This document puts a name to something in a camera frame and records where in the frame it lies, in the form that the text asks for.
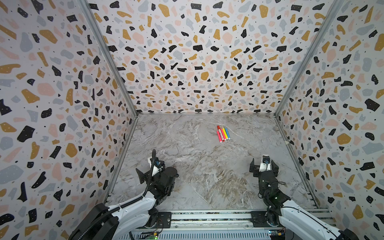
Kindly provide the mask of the blue highlighter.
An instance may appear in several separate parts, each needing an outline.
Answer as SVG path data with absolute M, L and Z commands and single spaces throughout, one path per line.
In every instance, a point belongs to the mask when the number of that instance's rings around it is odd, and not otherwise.
M 231 137 L 230 137 L 230 133 L 229 133 L 229 130 L 228 130 L 228 128 L 226 128 L 226 133 L 227 133 L 227 137 L 228 137 L 228 139 L 230 140 L 230 139 L 231 139 Z

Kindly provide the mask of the pink highlighter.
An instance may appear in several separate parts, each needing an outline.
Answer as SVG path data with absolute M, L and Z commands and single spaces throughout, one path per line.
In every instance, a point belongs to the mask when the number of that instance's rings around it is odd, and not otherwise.
M 221 132 L 222 132 L 222 135 L 224 137 L 224 140 L 227 140 L 228 137 L 226 136 L 225 130 L 223 128 L 221 128 Z
M 218 138 L 219 138 L 220 143 L 222 143 L 222 138 L 221 138 L 221 136 L 220 136 L 219 131 L 217 131 L 217 135 L 218 135 Z

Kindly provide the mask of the white marker pen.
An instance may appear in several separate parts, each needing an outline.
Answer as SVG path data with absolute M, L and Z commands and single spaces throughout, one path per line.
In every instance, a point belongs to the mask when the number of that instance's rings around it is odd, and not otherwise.
M 224 142 L 226 140 L 226 138 L 223 135 L 222 129 L 220 128 L 220 126 L 217 126 L 217 129 L 218 129 L 218 135 L 220 137 L 220 142 Z

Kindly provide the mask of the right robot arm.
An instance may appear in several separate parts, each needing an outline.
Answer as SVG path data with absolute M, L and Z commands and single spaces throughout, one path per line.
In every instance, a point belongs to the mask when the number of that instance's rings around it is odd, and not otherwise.
M 250 173 L 259 180 L 258 197 L 267 206 L 266 222 L 271 227 L 279 225 L 292 231 L 302 240 L 357 240 L 349 229 L 333 227 L 301 208 L 280 189 L 277 180 L 279 167 L 268 155 L 263 155 L 260 164 L 250 163 Z

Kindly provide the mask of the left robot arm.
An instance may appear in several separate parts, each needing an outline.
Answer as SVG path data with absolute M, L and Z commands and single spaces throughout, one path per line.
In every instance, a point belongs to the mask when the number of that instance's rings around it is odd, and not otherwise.
M 117 205 L 97 204 L 71 233 L 70 240 L 116 240 L 137 228 L 155 225 L 156 207 L 171 195 L 178 171 L 164 165 L 146 173 L 136 171 L 140 182 L 147 184 L 145 191 Z

